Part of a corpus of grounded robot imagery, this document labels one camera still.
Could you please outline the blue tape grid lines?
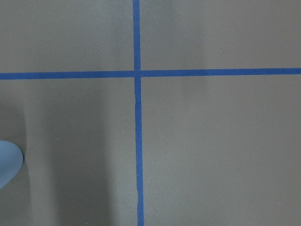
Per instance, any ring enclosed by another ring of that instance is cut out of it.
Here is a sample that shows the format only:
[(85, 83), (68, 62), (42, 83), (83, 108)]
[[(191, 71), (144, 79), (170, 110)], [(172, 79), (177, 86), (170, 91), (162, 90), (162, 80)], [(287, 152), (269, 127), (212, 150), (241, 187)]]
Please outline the blue tape grid lines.
[(300, 68), (236, 68), (236, 69), (190, 69), (190, 70), (142, 70), (140, 2), (133, 1), (133, 45), (134, 68), (131, 71), (83, 71), (83, 72), (29, 72), (1, 73), (1, 80), (42, 80), (42, 79), (91, 79), (91, 78), (133, 78), (135, 94), (135, 162), (137, 224), (143, 226), (143, 134), (142, 134), (142, 85), (144, 77), (189, 77), (189, 76), (242, 76), (242, 75), (298, 75)]

